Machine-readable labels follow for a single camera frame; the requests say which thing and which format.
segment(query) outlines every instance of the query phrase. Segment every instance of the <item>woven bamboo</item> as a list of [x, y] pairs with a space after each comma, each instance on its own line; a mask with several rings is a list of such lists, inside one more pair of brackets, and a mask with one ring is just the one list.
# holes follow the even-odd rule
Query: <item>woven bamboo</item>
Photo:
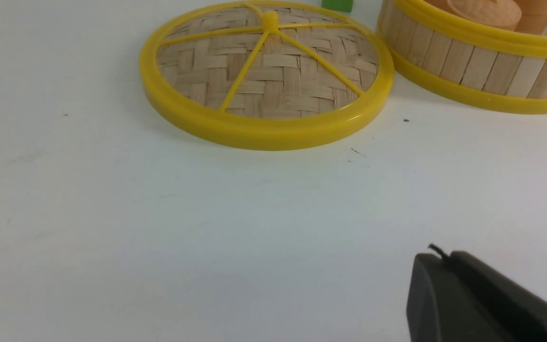
[[[278, 13], [280, 25], [338, 23], [339, 20], [306, 9], [261, 7]], [[161, 76], [194, 102], [221, 108], [250, 53], [262, 36], [254, 9], [220, 10], [175, 28], [167, 39], [219, 30], [221, 34], [162, 45], [156, 56]], [[247, 32], [226, 33], [247, 28]], [[369, 41], [351, 28], [282, 28], [282, 33], [312, 48], [337, 71], [366, 91], [377, 77], [377, 54]], [[318, 115], [347, 106], [358, 97], [301, 49], [278, 35], [269, 35], [250, 64], [245, 78], [225, 107], [230, 114], [263, 119], [293, 119]]]
[[496, 95], [547, 99], [545, 58], [507, 54], [453, 39], [409, 17], [393, 0], [384, 0], [379, 26], [400, 57], [440, 78]]

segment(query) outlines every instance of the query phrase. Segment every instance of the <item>yellow plastic rim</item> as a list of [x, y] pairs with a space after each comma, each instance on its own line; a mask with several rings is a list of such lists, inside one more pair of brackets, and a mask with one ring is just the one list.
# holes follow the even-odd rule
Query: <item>yellow plastic rim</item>
[[487, 110], [517, 114], [547, 114], [547, 99], [523, 99], [522, 97], [496, 95], [455, 84], [416, 67], [410, 61], [402, 58], [391, 46], [388, 47], [394, 59], [396, 70], [414, 84], [432, 93], [462, 104]]
[[[277, 25], [277, 18], [272, 18], [271, 13], [262, 13], [256, 6], [291, 7], [316, 11], [339, 19], [346, 24], [310, 23], [310, 24], [285, 24]], [[241, 76], [245, 75], [254, 59], [252, 54], [247, 59], [245, 67], [241, 70], [241, 76], [232, 84], [232, 88], [226, 96], [223, 105], [218, 110], [196, 104], [173, 89], [160, 75], [156, 62], [158, 48], [162, 45], [173, 44], [187, 40], [188, 37], [163, 41], [163, 39], [185, 21], [199, 17], [211, 11], [228, 9], [232, 7], [249, 7], [260, 15], [261, 26], [256, 29], [263, 31], [259, 43], [254, 49], [254, 54], [264, 43], [267, 35], [276, 34], [287, 42], [301, 48], [324, 67], [330, 70], [342, 82], [350, 86], [358, 95], [358, 99], [351, 104], [334, 111], [301, 119], [256, 119], [241, 117], [226, 113], [225, 106], [237, 89]], [[313, 53], [309, 48], [300, 45], [291, 37], [280, 32], [278, 28], [305, 28], [310, 26], [328, 26], [352, 28], [360, 33], [373, 45], [378, 56], [378, 72], [375, 81], [367, 89], [362, 91], [349, 81], [343, 74], [329, 65], [326, 60]], [[238, 32], [247, 32], [255, 28], [241, 28]], [[204, 32], [191, 35], [190, 39], [210, 37], [215, 34], [228, 34], [229, 30], [223, 29], [213, 32]], [[228, 2], [196, 9], [185, 15], [177, 17], [159, 28], [147, 39], [141, 57], [139, 68], [143, 78], [145, 94], [152, 106], [170, 123], [182, 130], [202, 139], [251, 150], [295, 150], [305, 149], [345, 138], [369, 124], [383, 108], [394, 77], [394, 65], [389, 50], [373, 32], [358, 22], [340, 15], [328, 9], [315, 6], [297, 4], [283, 1], [258, 1]]]
[[547, 58], [547, 37], [491, 28], [438, 9], [424, 0], [392, 0], [398, 9], [432, 30], [506, 54]]

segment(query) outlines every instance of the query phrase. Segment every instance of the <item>white table surface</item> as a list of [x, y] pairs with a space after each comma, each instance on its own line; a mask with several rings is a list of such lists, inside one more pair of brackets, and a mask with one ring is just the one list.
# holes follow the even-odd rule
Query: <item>white table surface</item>
[[339, 142], [202, 141], [150, 107], [137, 59], [214, 2], [0, 0], [0, 342], [408, 342], [430, 242], [547, 300], [547, 115], [397, 76]]

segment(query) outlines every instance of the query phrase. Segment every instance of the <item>wooden toy food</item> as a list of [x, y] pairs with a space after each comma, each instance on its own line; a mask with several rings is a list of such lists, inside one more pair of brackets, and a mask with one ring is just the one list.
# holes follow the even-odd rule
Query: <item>wooden toy food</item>
[[523, 12], [516, 32], [540, 35], [547, 26], [547, 0], [514, 0]]
[[521, 16], [521, 9], [513, 0], [447, 0], [446, 8], [469, 21], [510, 31]]

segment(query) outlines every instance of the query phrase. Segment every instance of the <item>yellow ring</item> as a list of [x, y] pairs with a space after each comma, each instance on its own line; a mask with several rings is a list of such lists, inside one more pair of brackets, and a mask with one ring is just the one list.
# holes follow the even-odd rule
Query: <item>yellow ring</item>
[[398, 9], [424, 26], [481, 48], [519, 56], [547, 58], [547, 37], [491, 28], [447, 13], [424, 0], [393, 0]]
[[388, 47], [396, 70], [414, 84], [432, 93], [487, 110], [517, 114], [547, 114], [547, 99], [523, 99], [522, 97], [496, 95], [455, 84], [416, 67], [410, 61], [402, 58], [391, 46], [388, 45]]
[[386, 45], [356, 21], [334, 11], [284, 1], [258, 1], [250, 4], [293, 7], [323, 13], [354, 25], [374, 46], [378, 56], [378, 73], [371, 87], [357, 100], [339, 110], [302, 119], [255, 119], [222, 113], [196, 104], [175, 91], [161, 77], [156, 63], [159, 43], [173, 28], [199, 15], [240, 7], [245, 2], [229, 2], [196, 9], [177, 17], [156, 30], [147, 39], [139, 68], [145, 94], [152, 106], [170, 123], [200, 138], [223, 145], [252, 150], [295, 150], [324, 145], [345, 138], [369, 124], [386, 103], [394, 78], [394, 65]]

